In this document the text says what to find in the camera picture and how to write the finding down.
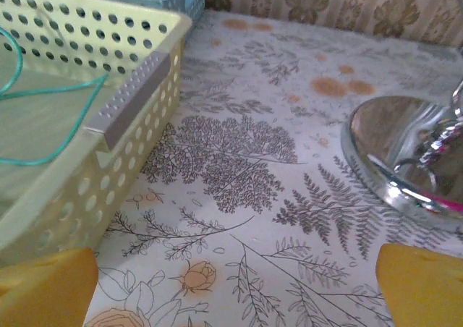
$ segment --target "floral wallpaper pattern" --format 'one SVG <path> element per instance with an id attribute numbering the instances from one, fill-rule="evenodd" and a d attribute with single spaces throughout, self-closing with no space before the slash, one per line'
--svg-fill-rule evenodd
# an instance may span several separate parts
<path id="1" fill-rule="evenodd" d="M 207 0 L 211 9 L 462 46 L 457 0 Z"/>
<path id="2" fill-rule="evenodd" d="M 96 253 L 85 327 L 394 327 L 380 246 L 463 256 L 463 237 L 372 195 L 340 129 L 380 95 L 447 103 L 457 50 L 207 11 L 184 53 L 180 106 Z"/>

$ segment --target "reflective chrome surface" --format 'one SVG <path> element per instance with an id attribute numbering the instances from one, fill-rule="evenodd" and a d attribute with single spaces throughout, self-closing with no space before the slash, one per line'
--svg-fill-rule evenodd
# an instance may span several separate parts
<path id="1" fill-rule="evenodd" d="M 341 144 L 358 177 L 391 207 L 423 225 L 463 232 L 463 122 L 453 104 L 367 101 L 344 127 Z"/>

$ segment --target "table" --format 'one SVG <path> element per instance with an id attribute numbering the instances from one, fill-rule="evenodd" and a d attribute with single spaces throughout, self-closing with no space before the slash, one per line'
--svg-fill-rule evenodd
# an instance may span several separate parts
<path id="1" fill-rule="evenodd" d="M 181 105 L 96 253 L 86 327 L 393 326 L 380 246 L 462 255 L 379 203 L 339 139 L 369 98 L 447 102 L 456 50 L 206 12 L 182 63 Z"/>

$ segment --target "gray basket handle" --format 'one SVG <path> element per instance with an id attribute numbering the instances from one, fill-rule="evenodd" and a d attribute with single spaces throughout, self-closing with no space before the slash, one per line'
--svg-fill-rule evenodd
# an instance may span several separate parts
<path id="1" fill-rule="evenodd" d="M 170 55 L 153 51 L 84 128 L 103 133 L 112 150 L 170 70 Z"/>

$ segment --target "botanical print tablecloth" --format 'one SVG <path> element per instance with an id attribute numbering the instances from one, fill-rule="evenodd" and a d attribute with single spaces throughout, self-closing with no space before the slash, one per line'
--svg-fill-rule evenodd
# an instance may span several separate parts
<path id="1" fill-rule="evenodd" d="M 86 326 L 393 326 L 380 246 L 459 255 L 463 239 L 369 193 L 340 128 L 374 96 L 446 103 L 458 53 L 206 12 L 184 54 L 181 105 L 98 249 Z"/>

